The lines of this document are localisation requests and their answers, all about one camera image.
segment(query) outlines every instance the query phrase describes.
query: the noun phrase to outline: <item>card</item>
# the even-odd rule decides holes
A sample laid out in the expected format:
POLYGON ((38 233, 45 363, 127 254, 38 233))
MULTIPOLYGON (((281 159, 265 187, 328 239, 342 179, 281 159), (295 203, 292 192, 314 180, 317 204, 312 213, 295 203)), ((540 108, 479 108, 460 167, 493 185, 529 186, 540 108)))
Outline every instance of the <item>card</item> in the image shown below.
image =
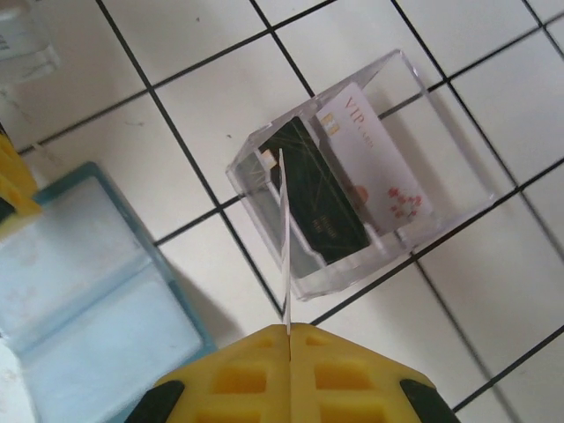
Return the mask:
POLYGON ((368 247, 364 225, 299 117, 259 147, 280 192, 279 151, 284 154, 290 213, 309 247, 334 263, 368 247))
POLYGON ((360 87, 352 83, 317 114, 351 197, 383 235, 433 207, 360 87))

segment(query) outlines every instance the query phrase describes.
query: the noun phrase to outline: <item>tile floor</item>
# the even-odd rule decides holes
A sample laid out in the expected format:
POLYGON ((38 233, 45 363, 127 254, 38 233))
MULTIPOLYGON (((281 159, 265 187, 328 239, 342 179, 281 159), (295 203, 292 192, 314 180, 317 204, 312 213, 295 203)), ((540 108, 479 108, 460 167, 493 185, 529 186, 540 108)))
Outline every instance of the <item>tile floor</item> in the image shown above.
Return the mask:
MULTIPOLYGON (((393 48, 455 119, 502 196, 492 210, 342 293, 313 322, 429 375, 463 423, 564 414, 561 0, 47 0, 63 59, 7 87, 0 122, 55 178, 115 180, 218 344, 279 320, 281 280, 225 177, 245 137, 393 48), (31 143, 48 145, 51 166, 31 143)), ((391 76, 387 106, 412 93, 391 76)), ((441 137, 415 101, 385 124, 441 137)), ((448 178, 458 162, 439 160, 448 178)), ((465 196, 453 190, 458 202, 465 196)), ((0 420, 31 421, 0 348, 0 420)))

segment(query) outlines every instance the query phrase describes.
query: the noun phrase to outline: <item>clear acrylic box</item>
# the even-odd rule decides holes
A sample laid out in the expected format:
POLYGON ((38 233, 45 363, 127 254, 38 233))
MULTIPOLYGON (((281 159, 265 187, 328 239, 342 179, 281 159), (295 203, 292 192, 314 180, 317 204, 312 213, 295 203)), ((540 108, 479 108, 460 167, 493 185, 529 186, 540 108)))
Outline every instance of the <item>clear acrylic box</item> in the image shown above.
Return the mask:
MULTIPOLYGON (((382 236, 365 221, 370 245, 331 264, 325 263, 321 255, 309 247, 293 221, 290 235, 292 289, 301 300, 338 292, 370 277, 387 263, 484 210, 498 197, 493 183, 471 146, 449 119, 449 114, 429 94, 405 54, 394 50, 252 133, 227 167, 230 182, 278 265, 281 243, 279 198, 269 188, 270 176, 264 171, 258 147, 295 116, 306 121, 316 133, 323 131, 315 114, 352 82, 362 88, 381 118, 420 187, 429 197, 433 212, 382 236), (401 122, 392 119, 397 105, 413 96, 417 97, 418 104, 424 102, 421 112, 418 111, 418 119, 424 120, 422 127, 433 127, 434 133, 443 132, 444 145, 439 146, 435 140, 427 139, 425 130, 409 132, 401 122), (456 161, 456 175, 443 172, 445 160, 456 161), (470 186, 478 186, 479 192, 470 189, 470 186), (465 189, 472 192, 460 196, 460 190, 465 189)), ((321 146, 320 151, 325 158, 330 154, 321 146)))

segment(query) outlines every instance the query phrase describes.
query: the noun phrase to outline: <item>white tile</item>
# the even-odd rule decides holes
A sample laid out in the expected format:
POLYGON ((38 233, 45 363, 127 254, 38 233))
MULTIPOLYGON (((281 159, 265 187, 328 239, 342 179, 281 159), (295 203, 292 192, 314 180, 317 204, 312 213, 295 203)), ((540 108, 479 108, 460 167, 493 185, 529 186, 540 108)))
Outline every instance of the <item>white tile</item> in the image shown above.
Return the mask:
POLYGON ((536 26, 519 0, 403 0, 401 6, 447 74, 536 26))
POLYGON ((322 0, 285 0, 283 2, 279 0, 256 0, 266 18, 273 25, 321 2, 322 0))
MULTIPOLYGON (((432 99, 476 160, 479 173, 485 176, 493 191, 497 195, 510 191, 512 185, 507 176, 448 87, 433 92, 432 99)), ((417 100, 382 122, 436 212, 456 216, 474 211, 488 201, 492 191, 482 186, 428 100, 417 100)))
POLYGON ((265 29, 248 0, 106 0, 152 83, 265 29))
POLYGON ((562 0, 529 0, 529 3, 542 20, 547 20, 564 11, 562 0))
MULTIPOLYGON (((335 2, 278 31, 314 91, 321 92, 366 64, 401 48, 428 84, 439 76, 427 55, 387 0, 335 2)), ((388 75, 395 102, 413 94, 403 75, 388 75)))
POLYGON ((518 197, 422 263, 493 374, 562 324, 564 266, 518 197))
POLYGON ((519 182, 564 156, 564 63, 542 33, 454 85, 519 182))
POLYGON ((425 374, 450 406, 485 382, 414 266, 320 327, 425 374))
POLYGON ((146 95, 48 145, 63 164, 26 156, 48 178, 91 160, 101 164, 154 239, 213 205, 152 99, 146 95))
POLYGON ((219 201, 247 136, 308 99, 271 37, 255 41, 157 91, 219 201))
MULTIPOLYGON (((241 237, 247 251, 253 257, 253 261, 263 274, 270 289, 277 297, 279 304, 284 302, 286 295, 286 286, 282 280, 282 274, 276 261, 267 249, 266 245, 253 225, 252 220, 247 214, 241 203, 232 205, 226 209, 226 214, 232 221, 237 234, 241 237)), ((312 322, 314 319, 336 307, 342 301, 345 301, 361 288, 378 279, 381 275, 391 271, 398 264, 402 263, 406 256, 402 256, 393 263, 384 266, 374 275, 371 275, 359 283, 345 289, 340 293, 332 293, 323 297, 303 302, 298 301, 295 296, 292 297, 292 320, 293 322, 312 322)))
POLYGON ((18 360, 0 341, 0 421, 33 423, 32 405, 18 360))
POLYGON ((218 346, 280 323, 220 216, 160 249, 179 273, 179 284, 218 346))
POLYGON ((525 192, 535 205, 540 216, 556 235, 560 244, 564 246, 564 167, 553 170, 538 182, 531 185, 525 192))
POLYGON ((564 49, 564 19, 557 20, 552 25, 548 26, 548 31, 558 42, 560 48, 564 49))
POLYGON ((500 382, 522 421, 560 423, 564 414, 564 337, 556 338, 500 382))
POLYGON ((18 148, 144 88, 95 2, 49 0, 39 8, 62 67, 0 91, 0 120, 18 148))
POLYGON ((466 405, 456 416, 460 423, 511 423, 491 390, 466 405))

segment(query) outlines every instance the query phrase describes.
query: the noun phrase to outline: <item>yellow tool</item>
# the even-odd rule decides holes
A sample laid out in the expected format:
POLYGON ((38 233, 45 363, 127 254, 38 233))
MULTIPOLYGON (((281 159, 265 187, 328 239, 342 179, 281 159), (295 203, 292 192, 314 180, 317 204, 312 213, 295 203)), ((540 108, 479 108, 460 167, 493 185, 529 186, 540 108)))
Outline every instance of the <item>yellow tool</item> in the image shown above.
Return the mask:
POLYGON ((0 134, 0 239, 18 230, 41 212, 32 199, 37 184, 10 140, 0 134))
POLYGON ((314 326, 272 325, 159 380, 127 423, 457 423, 421 373, 314 326))

